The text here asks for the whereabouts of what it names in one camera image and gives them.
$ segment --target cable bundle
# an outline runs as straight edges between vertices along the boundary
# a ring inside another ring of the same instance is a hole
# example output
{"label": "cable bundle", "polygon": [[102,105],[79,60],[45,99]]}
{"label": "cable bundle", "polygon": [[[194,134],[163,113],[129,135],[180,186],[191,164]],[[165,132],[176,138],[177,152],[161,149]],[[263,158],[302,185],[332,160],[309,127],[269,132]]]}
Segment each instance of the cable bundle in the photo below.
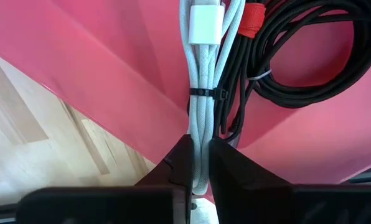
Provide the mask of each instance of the cable bundle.
{"label": "cable bundle", "polygon": [[[218,0],[195,0],[198,4],[220,4]],[[218,56],[219,45],[189,43],[189,22],[192,0],[180,1],[180,28],[185,56],[190,74],[190,87],[213,90],[218,85],[225,62],[241,21],[245,0],[231,1],[224,15],[221,38],[227,33]],[[214,131],[214,99],[206,96],[190,98],[189,133],[194,141],[194,181],[193,193],[203,195],[209,181],[208,143]]]}
{"label": "cable bundle", "polygon": [[[250,3],[263,5],[266,1],[247,1],[247,5]],[[230,97],[215,105],[215,136],[219,136],[220,128],[222,134],[227,133],[227,118],[237,85],[241,89],[240,106],[230,126],[227,141],[233,141],[241,133],[245,105],[252,90],[279,106],[302,108],[348,89],[371,66],[371,0],[272,0],[265,7],[266,18],[256,36],[236,36],[218,83],[218,87],[227,90]],[[323,16],[338,9],[347,13]],[[303,13],[306,15],[295,21]],[[354,25],[354,43],[343,71],[323,85],[307,87],[285,86],[274,79],[270,60],[292,35],[303,26],[340,21],[352,21]]]}

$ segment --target black plastic clip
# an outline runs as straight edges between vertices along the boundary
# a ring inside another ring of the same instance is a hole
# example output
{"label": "black plastic clip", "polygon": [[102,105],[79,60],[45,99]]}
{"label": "black plastic clip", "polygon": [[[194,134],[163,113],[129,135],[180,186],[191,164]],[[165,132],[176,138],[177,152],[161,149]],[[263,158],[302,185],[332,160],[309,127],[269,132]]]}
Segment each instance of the black plastic clip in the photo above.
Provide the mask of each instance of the black plastic clip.
{"label": "black plastic clip", "polygon": [[214,88],[213,90],[202,89],[202,88],[190,88],[190,95],[192,96],[208,96],[214,100],[225,100],[227,99],[228,92],[221,88]]}

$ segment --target pink fabric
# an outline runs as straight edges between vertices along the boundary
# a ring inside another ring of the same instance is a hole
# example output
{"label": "pink fabric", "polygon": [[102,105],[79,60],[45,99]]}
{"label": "pink fabric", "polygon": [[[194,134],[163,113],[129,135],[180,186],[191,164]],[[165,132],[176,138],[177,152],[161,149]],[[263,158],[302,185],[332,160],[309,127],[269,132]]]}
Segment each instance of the pink fabric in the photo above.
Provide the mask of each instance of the pink fabric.
{"label": "pink fabric", "polygon": [[[178,1],[0,0],[0,56],[153,162],[187,131]],[[300,30],[272,61],[282,83],[322,83],[344,66],[349,22]],[[338,183],[371,167],[371,69],[299,110],[253,93],[240,151],[295,183]]]}

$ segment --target wooden floor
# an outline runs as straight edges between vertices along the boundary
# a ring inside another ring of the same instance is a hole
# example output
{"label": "wooden floor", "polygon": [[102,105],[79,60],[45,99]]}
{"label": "wooden floor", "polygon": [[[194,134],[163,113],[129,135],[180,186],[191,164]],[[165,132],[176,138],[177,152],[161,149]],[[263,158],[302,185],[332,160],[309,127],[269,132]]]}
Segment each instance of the wooden floor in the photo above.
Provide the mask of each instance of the wooden floor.
{"label": "wooden floor", "polygon": [[46,186],[133,185],[153,167],[0,58],[0,205]]}

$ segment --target white braided cable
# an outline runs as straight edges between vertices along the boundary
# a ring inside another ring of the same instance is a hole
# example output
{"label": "white braided cable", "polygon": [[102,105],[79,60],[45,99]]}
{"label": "white braided cable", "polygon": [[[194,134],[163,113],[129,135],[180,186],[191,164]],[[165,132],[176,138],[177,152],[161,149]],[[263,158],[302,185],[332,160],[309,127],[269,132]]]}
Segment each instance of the white braided cable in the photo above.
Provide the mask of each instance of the white braided cable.
{"label": "white braided cable", "polygon": [[[212,90],[217,87],[222,75],[225,62],[227,61],[241,21],[245,0],[232,0],[224,15],[222,37],[225,35],[227,29],[228,32],[217,64],[218,45],[195,45],[196,50],[194,52],[192,46],[188,43],[191,5],[192,0],[180,0],[180,29],[190,74],[190,87]],[[209,182],[208,144],[212,139],[214,128],[213,98],[191,96],[189,114],[188,132],[194,141],[195,153],[193,193],[203,195],[207,191]]]}

